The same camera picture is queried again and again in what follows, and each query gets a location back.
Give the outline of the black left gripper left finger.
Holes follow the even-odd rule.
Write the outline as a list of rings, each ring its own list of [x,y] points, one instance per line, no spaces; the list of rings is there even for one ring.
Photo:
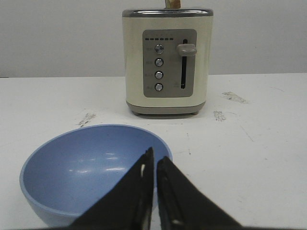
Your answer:
[[[149,230],[154,195],[154,153],[150,147],[105,196],[70,230]]]

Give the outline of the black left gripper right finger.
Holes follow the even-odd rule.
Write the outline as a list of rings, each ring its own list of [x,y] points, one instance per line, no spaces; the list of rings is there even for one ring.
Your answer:
[[[202,194],[168,158],[157,164],[157,192],[163,230],[236,230],[242,228]]]

